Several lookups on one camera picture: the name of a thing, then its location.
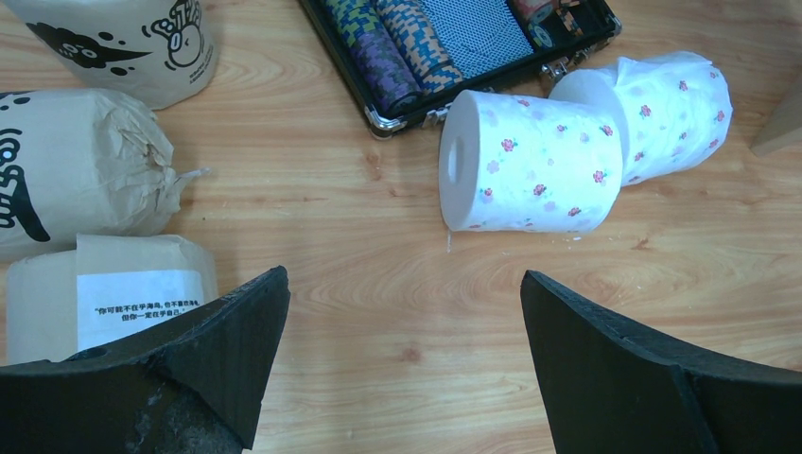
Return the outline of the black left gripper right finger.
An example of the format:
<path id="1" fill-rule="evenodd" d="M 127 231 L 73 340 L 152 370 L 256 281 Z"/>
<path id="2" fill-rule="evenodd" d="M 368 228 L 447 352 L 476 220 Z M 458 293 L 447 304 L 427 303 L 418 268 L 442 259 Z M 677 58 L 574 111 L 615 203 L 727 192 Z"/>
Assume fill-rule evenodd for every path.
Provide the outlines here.
<path id="1" fill-rule="evenodd" d="M 679 340 L 539 271 L 520 287 L 559 453 L 797 453 L 801 375 Z"/>

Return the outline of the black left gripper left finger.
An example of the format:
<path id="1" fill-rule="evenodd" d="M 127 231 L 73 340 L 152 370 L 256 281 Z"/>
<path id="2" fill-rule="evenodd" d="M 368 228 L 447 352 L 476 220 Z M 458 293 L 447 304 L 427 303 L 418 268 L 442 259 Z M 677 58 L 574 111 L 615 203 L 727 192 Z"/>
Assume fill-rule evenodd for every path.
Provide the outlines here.
<path id="1" fill-rule="evenodd" d="M 278 266 L 204 306 L 53 362 L 1 370 L 5 453 L 253 447 L 290 303 Z"/>

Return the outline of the brown roll labelled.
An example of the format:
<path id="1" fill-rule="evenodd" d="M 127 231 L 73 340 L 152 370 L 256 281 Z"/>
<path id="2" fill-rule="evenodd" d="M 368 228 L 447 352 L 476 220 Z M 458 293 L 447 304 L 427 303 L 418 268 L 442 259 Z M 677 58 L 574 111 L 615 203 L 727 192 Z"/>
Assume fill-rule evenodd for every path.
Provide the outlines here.
<path id="1" fill-rule="evenodd" d="M 7 273 L 7 361 L 74 354 L 217 299 L 214 256 L 181 236 L 89 236 Z"/>

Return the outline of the floral toilet roll two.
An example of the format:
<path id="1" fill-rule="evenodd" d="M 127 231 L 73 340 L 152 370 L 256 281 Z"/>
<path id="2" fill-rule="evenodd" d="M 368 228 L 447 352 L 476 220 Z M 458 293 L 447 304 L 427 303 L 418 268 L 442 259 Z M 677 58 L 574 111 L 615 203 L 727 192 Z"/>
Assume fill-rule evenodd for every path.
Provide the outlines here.
<path id="1" fill-rule="evenodd" d="M 442 216 L 452 232 L 590 232 L 622 166 L 619 128 L 597 107 L 464 90 L 439 147 Z"/>

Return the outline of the floral toilet roll one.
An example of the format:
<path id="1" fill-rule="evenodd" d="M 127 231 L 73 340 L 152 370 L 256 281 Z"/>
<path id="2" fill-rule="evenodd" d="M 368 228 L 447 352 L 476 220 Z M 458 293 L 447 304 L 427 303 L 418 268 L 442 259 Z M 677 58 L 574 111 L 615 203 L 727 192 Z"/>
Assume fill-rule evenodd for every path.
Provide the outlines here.
<path id="1" fill-rule="evenodd" d="M 612 115 L 625 186 L 698 166 L 724 144 L 733 117 L 723 73 L 689 51 L 574 70 L 549 98 Z"/>

